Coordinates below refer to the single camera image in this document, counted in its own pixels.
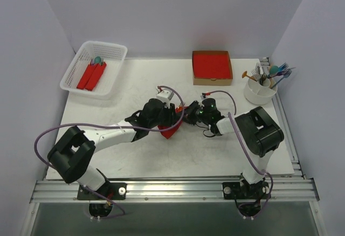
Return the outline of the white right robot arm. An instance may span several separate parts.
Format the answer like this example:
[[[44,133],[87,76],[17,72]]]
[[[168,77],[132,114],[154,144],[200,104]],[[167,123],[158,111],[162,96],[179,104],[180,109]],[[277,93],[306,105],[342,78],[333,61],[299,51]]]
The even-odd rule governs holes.
[[[267,175],[267,165],[273,152],[284,141],[284,133],[269,113],[261,106],[249,112],[224,116],[216,107],[216,100],[194,101],[184,111],[183,121],[208,127],[211,136],[235,133],[247,159],[239,184],[240,194],[251,198],[258,192],[258,182]]]

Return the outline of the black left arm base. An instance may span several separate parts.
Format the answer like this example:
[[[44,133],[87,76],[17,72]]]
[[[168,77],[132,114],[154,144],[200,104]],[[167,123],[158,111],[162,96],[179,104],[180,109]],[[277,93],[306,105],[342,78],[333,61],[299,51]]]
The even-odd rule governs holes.
[[[126,214],[124,208],[115,202],[115,200],[125,200],[126,193],[127,184],[124,182],[106,182],[96,191],[79,185],[77,200],[104,200],[104,203],[90,203],[87,210],[92,218],[110,219]]]

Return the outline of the red paper napkin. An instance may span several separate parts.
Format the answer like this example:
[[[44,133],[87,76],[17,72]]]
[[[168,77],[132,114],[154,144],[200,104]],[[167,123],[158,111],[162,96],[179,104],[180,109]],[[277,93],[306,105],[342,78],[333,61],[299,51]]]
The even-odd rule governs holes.
[[[178,131],[179,127],[180,127],[180,123],[175,126],[174,128],[171,128],[171,127],[166,127],[166,126],[157,126],[159,130],[165,130],[165,129],[168,129],[167,131],[161,131],[161,135],[166,138],[166,139],[170,139],[174,134],[175,132]]]

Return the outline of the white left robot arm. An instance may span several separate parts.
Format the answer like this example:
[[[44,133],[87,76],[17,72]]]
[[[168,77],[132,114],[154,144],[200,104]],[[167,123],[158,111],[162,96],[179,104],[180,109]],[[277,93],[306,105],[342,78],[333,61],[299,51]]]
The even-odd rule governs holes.
[[[177,112],[174,104],[166,105],[159,99],[150,99],[142,110],[118,122],[112,129],[97,126],[94,130],[81,130],[72,126],[47,155],[48,161],[63,180],[78,182],[89,189],[97,199],[105,198],[113,189],[107,177],[91,167],[93,155],[120,143],[138,141],[155,127],[162,131],[175,130],[182,122],[184,112]]]

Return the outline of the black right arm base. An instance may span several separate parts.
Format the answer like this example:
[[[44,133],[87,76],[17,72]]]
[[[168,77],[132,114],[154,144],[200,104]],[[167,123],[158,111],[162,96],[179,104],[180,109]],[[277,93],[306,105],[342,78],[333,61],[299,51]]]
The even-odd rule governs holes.
[[[242,179],[239,182],[223,182],[223,198],[234,200],[239,214],[244,219],[253,220],[263,210],[271,198],[271,188],[265,179],[249,184]]]

